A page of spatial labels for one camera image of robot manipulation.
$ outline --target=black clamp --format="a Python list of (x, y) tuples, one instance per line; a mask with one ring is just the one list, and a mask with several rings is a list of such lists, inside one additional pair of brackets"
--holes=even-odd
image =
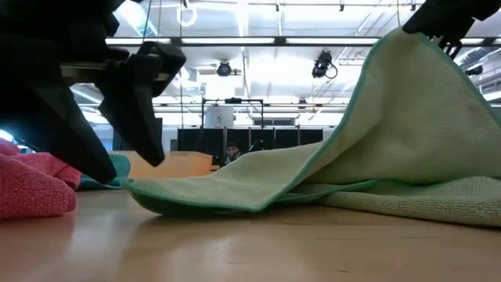
[(485, 20), (501, 8), (500, 0), (426, 0), (403, 26), (438, 39), (438, 46), (454, 59), (475, 20)]

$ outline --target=person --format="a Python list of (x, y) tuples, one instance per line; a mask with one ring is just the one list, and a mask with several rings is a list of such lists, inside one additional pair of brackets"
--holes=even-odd
[(241, 155), (240, 150), (233, 142), (228, 142), (228, 146), (226, 149), (226, 159), (225, 165), (229, 165), (231, 162), (235, 161)]

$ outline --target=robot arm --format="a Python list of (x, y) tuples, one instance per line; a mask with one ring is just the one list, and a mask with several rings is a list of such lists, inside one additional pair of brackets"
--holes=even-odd
[(131, 56), (106, 46), (123, 1), (0, 1), (0, 126), (101, 182), (116, 172), (69, 86), (94, 83), (102, 115), (155, 166), (164, 152), (152, 98), (186, 61), (181, 50), (156, 42)]
[(421, 32), (451, 57), (460, 51), (464, 38), (475, 20), (486, 20), (501, 8), (500, 0), (426, 0), (403, 26), (407, 33)]

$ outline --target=security camera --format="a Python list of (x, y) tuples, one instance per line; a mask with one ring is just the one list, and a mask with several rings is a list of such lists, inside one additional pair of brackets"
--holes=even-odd
[[(327, 76), (327, 71), (332, 67), (336, 70), (336, 75), (332, 78)], [(313, 78), (323, 78), (327, 77), (333, 79), (337, 76), (337, 68), (332, 64), (332, 55), (330, 55), (330, 51), (323, 50), (318, 59), (315, 61), (315, 66), (312, 70)]]
[(232, 73), (232, 68), (229, 66), (229, 61), (222, 61), (216, 71), (219, 76), (226, 77)]

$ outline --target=orange object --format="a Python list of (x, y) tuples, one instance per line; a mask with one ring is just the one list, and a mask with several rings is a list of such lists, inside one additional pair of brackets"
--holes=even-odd
[(114, 151), (122, 154), (131, 162), (131, 179), (181, 178), (202, 176), (211, 173), (212, 156), (198, 152), (165, 152), (165, 161), (152, 167), (135, 151)]

